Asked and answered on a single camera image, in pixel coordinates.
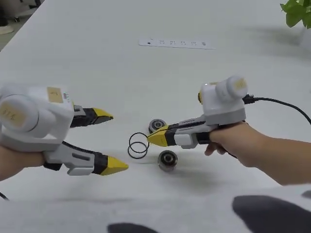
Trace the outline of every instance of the green plant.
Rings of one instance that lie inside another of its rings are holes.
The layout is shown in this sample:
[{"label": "green plant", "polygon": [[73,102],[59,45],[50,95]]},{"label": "green plant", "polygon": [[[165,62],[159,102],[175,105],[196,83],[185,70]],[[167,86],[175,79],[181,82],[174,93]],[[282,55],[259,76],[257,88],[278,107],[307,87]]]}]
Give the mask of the green plant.
[{"label": "green plant", "polygon": [[302,21],[306,28],[311,28],[311,0],[289,0],[281,8],[286,13],[287,26],[291,28]]}]

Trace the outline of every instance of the black and white cloth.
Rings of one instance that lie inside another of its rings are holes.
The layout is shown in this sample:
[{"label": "black and white cloth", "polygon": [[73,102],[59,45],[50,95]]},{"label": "black and white cloth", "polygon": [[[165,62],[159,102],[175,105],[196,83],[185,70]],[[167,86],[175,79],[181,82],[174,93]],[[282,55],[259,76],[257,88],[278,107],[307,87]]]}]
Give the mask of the black and white cloth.
[{"label": "black and white cloth", "polygon": [[1,233],[310,233],[311,185],[204,198],[0,201]]}]

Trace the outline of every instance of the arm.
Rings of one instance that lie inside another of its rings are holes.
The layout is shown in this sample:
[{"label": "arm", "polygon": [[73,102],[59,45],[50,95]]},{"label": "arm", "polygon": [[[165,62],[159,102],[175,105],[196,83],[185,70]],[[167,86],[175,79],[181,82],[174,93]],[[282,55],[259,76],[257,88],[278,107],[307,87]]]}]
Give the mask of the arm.
[{"label": "arm", "polygon": [[0,181],[8,179],[25,167],[42,166],[44,158],[41,153],[23,153],[0,146]]},{"label": "arm", "polygon": [[311,183],[311,143],[268,137],[243,122],[212,131],[210,139],[206,155],[226,150],[279,184]]},{"label": "arm", "polygon": [[256,151],[256,167],[279,184],[311,182],[311,143],[265,138]]}]

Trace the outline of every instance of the yellow label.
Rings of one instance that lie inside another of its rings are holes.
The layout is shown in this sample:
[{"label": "yellow label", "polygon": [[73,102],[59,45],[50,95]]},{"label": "yellow label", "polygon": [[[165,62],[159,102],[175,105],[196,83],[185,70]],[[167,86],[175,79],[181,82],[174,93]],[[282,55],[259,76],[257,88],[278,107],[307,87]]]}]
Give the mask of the yellow label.
[{"label": "yellow label", "polygon": [[245,80],[244,79],[239,79],[239,80],[237,80],[237,81],[235,81],[235,83],[234,83],[234,87],[235,87],[235,89],[238,91],[238,90],[241,90],[241,89],[243,89],[243,88],[246,88],[246,82],[245,82]]},{"label": "yellow label", "polygon": [[3,103],[1,105],[0,116],[16,127],[22,127],[26,120],[26,116],[22,111],[12,107],[8,103]]},{"label": "yellow label", "polygon": [[51,103],[63,103],[63,96],[60,88],[48,87],[49,102]]}]

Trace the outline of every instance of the floor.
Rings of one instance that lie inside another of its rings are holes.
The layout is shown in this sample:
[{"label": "floor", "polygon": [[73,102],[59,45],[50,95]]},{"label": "floor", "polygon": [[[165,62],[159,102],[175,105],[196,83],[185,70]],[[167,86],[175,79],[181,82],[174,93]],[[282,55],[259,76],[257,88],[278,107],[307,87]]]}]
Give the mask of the floor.
[{"label": "floor", "polygon": [[9,25],[14,28],[14,32],[0,35],[0,50],[2,50],[6,44],[13,38],[13,36],[19,31],[19,29],[24,25],[24,23],[29,19],[29,17],[23,17],[20,22],[15,22],[13,20],[9,21]]}]

